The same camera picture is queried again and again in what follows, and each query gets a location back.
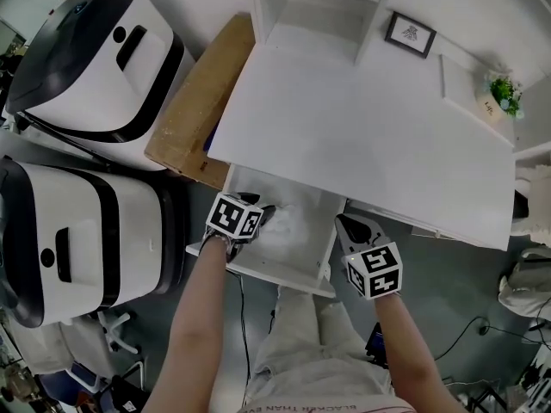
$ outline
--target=potted plant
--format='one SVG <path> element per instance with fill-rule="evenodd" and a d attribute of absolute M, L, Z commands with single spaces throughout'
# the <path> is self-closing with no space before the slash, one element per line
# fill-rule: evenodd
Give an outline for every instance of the potted plant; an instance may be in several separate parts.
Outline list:
<path fill-rule="evenodd" d="M 476 98 L 488 122 L 495 124 L 507 115 L 514 120 L 524 117 L 521 87 L 506 73 L 491 71 L 486 74 L 483 89 Z"/>

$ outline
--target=person's left arm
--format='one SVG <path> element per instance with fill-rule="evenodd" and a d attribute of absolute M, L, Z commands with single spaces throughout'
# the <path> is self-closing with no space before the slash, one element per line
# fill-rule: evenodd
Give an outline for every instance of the person's left arm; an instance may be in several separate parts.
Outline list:
<path fill-rule="evenodd" d="M 226 242 L 201 249 L 170 328 L 169 347 L 144 413 L 208 413 L 220 364 L 224 326 Z"/>

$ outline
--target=person's right arm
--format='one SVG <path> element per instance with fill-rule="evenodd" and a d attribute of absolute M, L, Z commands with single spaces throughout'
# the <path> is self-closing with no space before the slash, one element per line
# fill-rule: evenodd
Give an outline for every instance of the person's right arm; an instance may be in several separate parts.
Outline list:
<path fill-rule="evenodd" d="M 375 300 L 394 390 L 418 413 L 465 413 L 443 384 L 436 363 L 398 294 Z"/>

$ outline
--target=desk surface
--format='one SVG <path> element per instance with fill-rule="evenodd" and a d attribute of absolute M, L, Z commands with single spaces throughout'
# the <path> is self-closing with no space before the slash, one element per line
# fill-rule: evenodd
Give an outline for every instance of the desk surface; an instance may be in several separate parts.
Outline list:
<path fill-rule="evenodd" d="M 373 38 L 361 67 L 255 45 L 209 156 L 505 250 L 511 148 L 442 99 L 439 58 Z"/>

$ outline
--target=black machine lid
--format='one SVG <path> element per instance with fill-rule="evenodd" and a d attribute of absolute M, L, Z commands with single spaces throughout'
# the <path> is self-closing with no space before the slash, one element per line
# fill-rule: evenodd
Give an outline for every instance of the black machine lid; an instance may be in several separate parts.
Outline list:
<path fill-rule="evenodd" d="M 9 88 L 14 114 L 48 102 L 80 77 L 133 0 L 66 0 L 40 28 Z"/>
<path fill-rule="evenodd" d="M 25 327 L 44 319 L 33 186 L 7 158 L 0 159 L 0 305 Z"/>

